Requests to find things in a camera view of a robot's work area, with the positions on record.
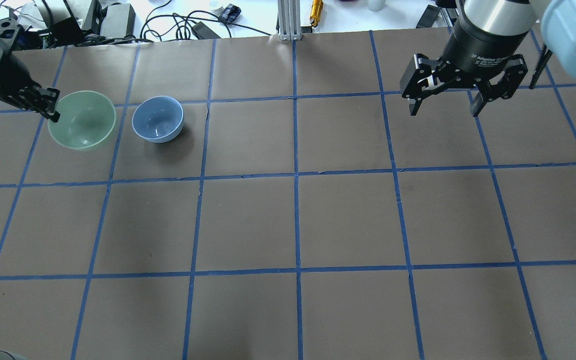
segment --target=table surface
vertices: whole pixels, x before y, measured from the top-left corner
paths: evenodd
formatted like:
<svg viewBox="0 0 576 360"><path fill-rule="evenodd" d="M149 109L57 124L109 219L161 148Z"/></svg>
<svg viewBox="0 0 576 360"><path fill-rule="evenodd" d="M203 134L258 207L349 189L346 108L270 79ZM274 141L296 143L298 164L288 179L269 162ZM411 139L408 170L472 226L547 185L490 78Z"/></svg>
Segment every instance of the table surface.
<svg viewBox="0 0 576 360"><path fill-rule="evenodd" d="M520 51L533 66L538 32ZM105 146L0 102L0 348L28 359L576 359L576 81L469 116L398 81L446 29L17 52ZM167 95L168 143L131 117Z"/></svg>
<svg viewBox="0 0 576 360"><path fill-rule="evenodd" d="M7 0L5 5L16 8L24 5L28 0ZM135 35L139 35L139 30L142 27L146 16L149 12L160 5L166 3L165 0L101 0L102 6L110 4L130 3L135 9L137 14L137 22L135 24ZM414 29L424 13L426 6L434 5L432 0L386 0L386 7L381 11L370 11L368 9L367 0L357 1L339 1L339 0L324 0L324 11L322 13L322 21L315 28L316 33L333 33L333 32L359 32L366 30L388 30L388 29ZM193 10L208 10L209 0L173 0L169 5L158 9L153 16L161 14L172 14L176 12L180 15L189 14ZM223 6L226 7L230 2L224 2ZM237 23L246 25L248 27L256 28L275 34L275 27L277 25L277 1L276 0L237 0L233 2L242 9ZM309 24L309 17L311 13L310 0L301 0L301 24L306 26ZM21 9L23 13L33 15L39 19L41 16L34 5L30 3ZM200 15L200 18L210 18L209 15ZM41 23L24 16L23 21L30 25L39 26ZM206 22L215 33L220 37L228 37L226 29L214 22ZM170 18L155 19L149 23L151 28L163 33L175 25L174 21ZM441 16L438 17L434 24L435 27L445 27L445 23ZM242 27L232 26L231 33L233 37L256 37L259 36L258 32L253 30L244 29ZM164 36L163 39L173 39L174 34L171 33Z"/></svg>

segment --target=robotic arm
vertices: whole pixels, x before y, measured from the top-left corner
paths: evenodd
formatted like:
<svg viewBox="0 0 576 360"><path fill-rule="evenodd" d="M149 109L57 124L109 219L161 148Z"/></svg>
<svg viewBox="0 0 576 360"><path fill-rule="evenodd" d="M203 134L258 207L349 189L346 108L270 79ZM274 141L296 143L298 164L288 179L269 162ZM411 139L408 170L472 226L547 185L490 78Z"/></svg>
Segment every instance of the robotic arm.
<svg viewBox="0 0 576 360"><path fill-rule="evenodd" d="M538 17L545 43L576 77L576 0L461 1L461 16L441 57L414 54L399 82L410 115L423 100L447 89L479 90L470 105L473 116L491 101L512 98L528 73L523 55L515 51ZM542 68L549 51L542 52Z"/></svg>
<svg viewBox="0 0 576 360"><path fill-rule="evenodd" d="M31 110L53 122L59 120L55 105L59 90L42 88L32 80L28 69L0 41L0 100L13 107Z"/></svg>

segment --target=blue cup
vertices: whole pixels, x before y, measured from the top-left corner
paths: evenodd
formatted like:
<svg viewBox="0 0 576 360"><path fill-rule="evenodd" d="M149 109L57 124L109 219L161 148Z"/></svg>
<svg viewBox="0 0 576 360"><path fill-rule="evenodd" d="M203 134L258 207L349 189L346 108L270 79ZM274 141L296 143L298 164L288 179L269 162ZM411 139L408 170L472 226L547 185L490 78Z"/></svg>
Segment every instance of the blue cup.
<svg viewBox="0 0 576 360"><path fill-rule="evenodd" d="M142 139L162 143L173 140L184 127L184 109L170 96L155 96L137 107L132 129Z"/></svg>

